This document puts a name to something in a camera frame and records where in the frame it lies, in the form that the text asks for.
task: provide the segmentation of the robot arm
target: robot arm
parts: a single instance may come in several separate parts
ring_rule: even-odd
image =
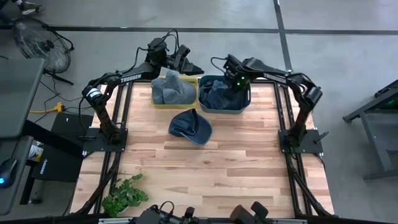
[[[187,55],[190,49],[185,45],[179,46],[174,54],[167,55],[165,37],[155,38],[148,44],[148,48],[144,49],[147,51],[145,62],[138,67],[132,67],[123,72],[105,73],[102,77],[91,80],[82,91],[84,99],[93,107],[99,118],[100,131],[108,144],[120,142],[120,130],[106,111],[106,102],[111,98],[113,90],[118,85],[140,79],[153,80],[159,76],[162,67],[187,75],[204,73],[201,68],[189,62]],[[104,93],[98,89],[98,86],[103,84],[107,84]]]
[[[243,90],[250,81],[257,78],[273,80],[292,89],[300,111],[295,124],[287,131],[285,140],[291,146],[298,147],[306,134],[305,122],[322,96],[321,88],[303,73],[289,73],[272,68],[256,58],[240,62],[236,57],[228,55],[224,68],[225,80],[235,91]]]

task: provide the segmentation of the wooden table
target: wooden table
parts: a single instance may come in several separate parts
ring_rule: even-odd
[[[114,93],[107,105],[110,114],[116,90]],[[250,210],[254,201],[269,210],[269,217],[294,216],[285,157],[277,138],[280,127],[272,85],[252,85],[251,104],[239,115],[205,113],[197,108],[213,127],[213,135],[204,147],[169,134],[171,119],[183,110],[157,110],[150,96],[150,84],[134,84],[127,121],[129,136],[118,175],[130,177],[142,170],[139,188],[150,199],[123,216],[139,216],[149,206],[166,200],[174,202],[177,216],[193,206],[197,217],[229,217],[238,204]],[[297,114],[299,108],[293,98],[292,107]],[[94,119],[93,126],[99,126],[98,119]],[[310,118],[307,128],[312,127]],[[97,188],[103,157],[103,152],[96,152],[83,161],[71,212],[81,208]],[[321,162],[311,154],[302,157],[309,189],[333,213]],[[297,192],[304,211],[302,192]]]

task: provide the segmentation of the desk fan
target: desk fan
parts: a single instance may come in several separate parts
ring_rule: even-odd
[[[33,18],[17,19],[13,29],[14,40],[26,58],[44,59],[44,73],[73,85],[71,81],[56,75],[65,72],[70,66],[70,52],[75,49],[70,40],[52,30],[46,23]]]

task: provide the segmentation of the green plant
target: green plant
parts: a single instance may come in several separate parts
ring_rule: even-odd
[[[134,188],[141,178],[142,173],[124,180],[119,187],[116,187],[109,196],[104,198],[102,206],[110,217],[116,217],[126,207],[138,207],[141,202],[149,200],[148,195],[144,191]]]

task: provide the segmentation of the hat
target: hat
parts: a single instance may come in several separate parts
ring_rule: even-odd
[[[155,105],[164,104],[163,85],[166,82],[164,78],[155,78],[151,81],[152,99]]]
[[[195,102],[197,91],[188,82],[183,82],[178,75],[172,71],[167,71],[165,83],[163,85],[163,100],[167,105],[189,105]]]
[[[204,146],[213,130],[210,123],[195,109],[176,115],[169,126],[169,133],[177,137],[186,137],[198,146]]]
[[[248,105],[247,90],[235,93],[223,81],[213,80],[199,88],[200,103],[208,109],[240,110]]]

